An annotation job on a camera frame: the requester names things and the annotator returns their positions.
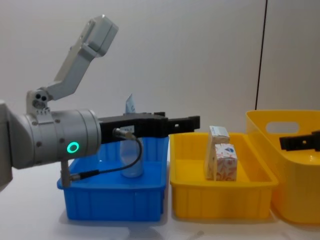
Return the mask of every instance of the yellow plastic bin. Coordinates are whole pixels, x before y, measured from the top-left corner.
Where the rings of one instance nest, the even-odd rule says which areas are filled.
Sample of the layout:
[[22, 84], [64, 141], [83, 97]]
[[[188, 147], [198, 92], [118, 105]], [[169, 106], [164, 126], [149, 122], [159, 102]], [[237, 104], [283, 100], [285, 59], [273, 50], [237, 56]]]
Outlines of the yellow plastic bin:
[[[296, 133], [269, 133], [272, 122], [298, 123]], [[272, 204], [285, 219], [320, 224], [320, 152], [281, 150], [279, 137], [320, 130], [320, 111], [258, 110], [246, 113], [249, 139], [279, 181]]]
[[276, 177], [246, 134], [231, 133], [238, 157], [237, 181], [206, 180], [207, 133], [170, 136], [172, 208], [179, 218], [263, 219], [269, 216]]

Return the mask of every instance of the white backdrop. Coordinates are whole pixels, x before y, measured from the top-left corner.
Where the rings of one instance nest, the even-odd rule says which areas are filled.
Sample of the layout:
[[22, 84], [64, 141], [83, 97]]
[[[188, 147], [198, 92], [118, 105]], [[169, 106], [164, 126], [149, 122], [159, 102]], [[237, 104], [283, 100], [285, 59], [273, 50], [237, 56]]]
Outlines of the white backdrop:
[[320, 1], [269, 0], [258, 109], [320, 109]]
[[245, 130], [255, 106], [264, 0], [2, 0], [0, 98], [25, 111], [27, 90], [53, 81], [91, 18], [119, 26], [76, 93], [53, 110], [121, 115], [133, 93], [139, 112], [201, 116], [201, 130]]

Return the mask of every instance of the handle cutout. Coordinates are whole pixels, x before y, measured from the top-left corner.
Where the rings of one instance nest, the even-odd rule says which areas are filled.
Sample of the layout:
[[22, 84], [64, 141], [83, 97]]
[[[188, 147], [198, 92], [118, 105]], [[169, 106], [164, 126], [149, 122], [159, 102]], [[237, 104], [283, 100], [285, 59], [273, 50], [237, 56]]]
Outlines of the handle cutout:
[[272, 121], [265, 127], [270, 134], [296, 134], [299, 128], [299, 124], [295, 121]]

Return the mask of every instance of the blue bin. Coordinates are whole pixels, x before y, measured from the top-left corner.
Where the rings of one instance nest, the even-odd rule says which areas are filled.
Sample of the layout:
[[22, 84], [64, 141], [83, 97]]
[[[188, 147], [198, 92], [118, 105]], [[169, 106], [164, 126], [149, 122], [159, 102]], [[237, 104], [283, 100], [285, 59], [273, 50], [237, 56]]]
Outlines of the blue bin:
[[[159, 221], [164, 212], [169, 138], [144, 137], [144, 172], [136, 178], [120, 171], [74, 181], [64, 191], [66, 213], [71, 220]], [[106, 170], [121, 166], [120, 142], [101, 145], [96, 155], [77, 158], [70, 172]]]

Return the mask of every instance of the white table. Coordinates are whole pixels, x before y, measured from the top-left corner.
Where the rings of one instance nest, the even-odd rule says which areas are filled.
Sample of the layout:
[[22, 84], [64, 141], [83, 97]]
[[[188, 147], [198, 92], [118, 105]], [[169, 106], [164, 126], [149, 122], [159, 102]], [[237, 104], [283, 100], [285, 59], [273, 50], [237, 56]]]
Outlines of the white table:
[[298, 226], [272, 215], [264, 221], [187, 222], [172, 213], [167, 188], [160, 222], [70, 221], [56, 181], [60, 164], [13, 171], [0, 192], [1, 240], [319, 240], [320, 226]]

